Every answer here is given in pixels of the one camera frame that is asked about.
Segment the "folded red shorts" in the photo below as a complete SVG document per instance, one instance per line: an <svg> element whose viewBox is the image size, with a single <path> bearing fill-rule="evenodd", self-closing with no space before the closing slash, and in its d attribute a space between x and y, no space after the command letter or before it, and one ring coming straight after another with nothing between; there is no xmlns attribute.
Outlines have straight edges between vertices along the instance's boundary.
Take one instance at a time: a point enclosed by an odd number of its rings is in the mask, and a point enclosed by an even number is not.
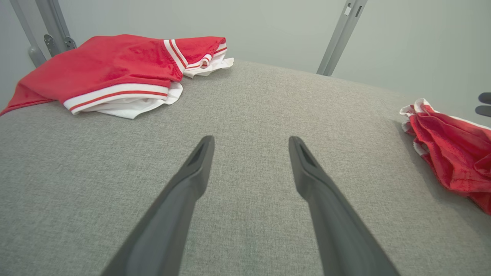
<svg viewBox="0 0 491 276"><path fill-rule="evenodd" d="M154 39L95 36L22 78L0 115L60 101L72 114L98 111L133 119L179 99L183 75L228 68L224 37Z"/></svg>
<svg viewBox="0 0 491 276"><path fill-rule="evenodd" d="M491 215L491 129L435 111L425 99L404 107L403 130L439 182Z"/></svg>

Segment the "textured gray cushion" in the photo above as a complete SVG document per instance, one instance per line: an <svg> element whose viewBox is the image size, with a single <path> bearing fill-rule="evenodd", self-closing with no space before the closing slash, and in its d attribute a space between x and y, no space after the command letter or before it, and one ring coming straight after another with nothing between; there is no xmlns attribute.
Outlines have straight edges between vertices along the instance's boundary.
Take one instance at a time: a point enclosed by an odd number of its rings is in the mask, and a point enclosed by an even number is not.
<svg viewBox="0 0 491 276"><path fill-rule="evenodd" d="M242 61L182 83L178 102L135 120L59 103L0 117L0 275L98 275L204 135L215 158L183 276L322 275L291 135L402 275L490 274L491 217L444 190L401 131L415 99Z"/></svg>

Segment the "striped trim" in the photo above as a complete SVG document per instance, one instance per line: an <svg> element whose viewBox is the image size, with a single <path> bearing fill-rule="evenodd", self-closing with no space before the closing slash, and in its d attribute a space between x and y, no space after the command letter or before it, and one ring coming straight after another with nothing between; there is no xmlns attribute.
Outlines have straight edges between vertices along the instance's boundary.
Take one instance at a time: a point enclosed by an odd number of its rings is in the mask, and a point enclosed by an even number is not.
<svg viewBox="0 0 491 276"><path fill-rule="evenodd" d="M222 44L218 45L218 48L215 51L215 53L220 52L223 49L227 49L227 44L226 43L222 43Z"/></svg>
<svg viewBox="0 0 491 276"><path fill-rule="evenodd" d="M218 54L220 52L223 52L223 51L226 51L226 50L227 50L227 47L225 47L225 48L223 48L221 50L218 50L218 51L214 52L213 54L216 55L216 54Z"/></svg>
<svg viewBox="0 0 491 276"><path fill-rule="evenodd" d="M167 99L169 88L144 83L122 83L66 100L63 105L76 114L84 109L122 98Z"/></svg>
<svg viewBox="0 0 491 276"><path fill-rule="evenodd" d="M207 64L209 65L211 59L212 59L212 56L210 54L206 54L200 61L189 64L186 67L186 70L192 70L192 69L196 69L196 68L201 67L203 65L204 61L207 61Z"/></svg>
<svg viewBox="0 0 491 276"><path fill-rule="evenodd" d="M184 55L181 53L181 50L179 50L179 47L177 47L176 41L174 39L171 40L171 46L174 46L173 49L176 52L177 56L179 57L180 61L183 63L184 67L188 66L188 61L184 57Z"/></svg>
<svg viewBox="0 0 491 276"><path fill-rule="evenodd" d="M174 41L174 39L172 40L164 39L165 49L167 49L167 52L169 52L170 56L172 57L172 59L174 60L177 67L182 73L184 72L184 69L187 67L188 62L186 61L184 56L182 58L179 56L179 54L180 55L182 54L181 51L179 51L179 49L177 48L177 46L174 46L175 43L176 42Z"/></svg>

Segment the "white wall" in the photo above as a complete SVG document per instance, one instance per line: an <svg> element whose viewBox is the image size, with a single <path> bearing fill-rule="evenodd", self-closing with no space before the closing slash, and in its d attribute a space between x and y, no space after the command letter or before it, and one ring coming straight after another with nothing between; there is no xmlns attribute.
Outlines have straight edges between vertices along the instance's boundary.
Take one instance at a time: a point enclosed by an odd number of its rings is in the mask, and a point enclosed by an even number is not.
<svg viewBox="0 0 491 276"><path fill-rule="evenodd" d="M225 36L227 56L315 73L346 0L59 0L80 45L95 35Z"/></svg>
<svg viewBox="0 0 491 276"><path fill-rule="evenodd" d="M491 92L491 1L368 0L333 76L489 126L474 109Z"/></svg>
<svg viewBox="0 0 491 276"><path fill-rule="evenodd" d="M0 0L0 110L15 91L17 82L34 70L27 51L30 43L9 0Z"/></svg>

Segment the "red stripe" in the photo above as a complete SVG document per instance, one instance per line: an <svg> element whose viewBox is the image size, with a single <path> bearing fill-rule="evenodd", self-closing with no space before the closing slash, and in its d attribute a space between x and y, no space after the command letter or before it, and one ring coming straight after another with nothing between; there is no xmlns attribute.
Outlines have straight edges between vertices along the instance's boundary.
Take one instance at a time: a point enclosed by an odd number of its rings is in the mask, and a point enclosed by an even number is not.
<svg viewBox="0 0 491 276"><path fill-rule="evenodd" d="M174 53L176 54L177 58L181 61L182 65L184 68L186 67L186 64L184 61L181 59L181 56L177 53L176 49L174 49L174 46L172 45L172 40L169 40L170 47L173 49Z"/></svg>
<svg viewBox="0 0 491 276"><path fill-rule="evenodd" d="M213 54L220 53L221 51L226 50L226 49L227 49L227 47L225 47L225 48L223 48L221 50L218 50L218 51L214 52Z"/></svg>
<svg viewBox="0 0 491 276"><path fill-rule="evenodd" d="M199 67L200 65L196 65L196 66L191 66L191 67L188 67L186 69L189 69L189 68L196 68L196 67Z"/></svg>
<svg viewBox="0 0 491 276"><path fill-rule="evenodd" d="M99 100L104 99L104 98L108 98L108 97L112 97L112 96L116 96L116 95L123 95L123 94L151 94L151 95L159 95L159 96L165 96L165 97L167 97L167 94L166 93L160 93L160 92L150 92L150 91L122 91L122 92L116 92L116 93L104 95L102 97L95 98L95 99L90 100L90 101L86 101L85 103L81 103L81 104L78 104L76 106L72 106L69 109L69 111L72 111L72 110L74 110L74 109L76 109L78 107L81 107L81 106L84 106L84 105L93 103L95 101L99 101Z"/></svg>

